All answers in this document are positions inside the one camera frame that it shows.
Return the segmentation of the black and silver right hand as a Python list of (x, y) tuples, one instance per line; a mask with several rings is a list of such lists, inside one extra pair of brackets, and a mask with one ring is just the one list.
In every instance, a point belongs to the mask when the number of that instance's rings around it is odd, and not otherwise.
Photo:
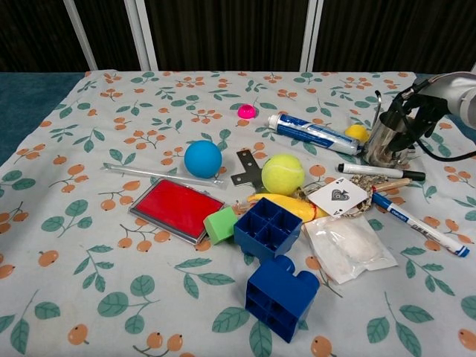
[(402, 151), (423, 135), (429, 136), (443, 116), (461, 116), (466, 79), (464, 72), (439, 74), (417, 80), (398, 93), (382, 115), (382, 123), (397, 131), (388, 149)]

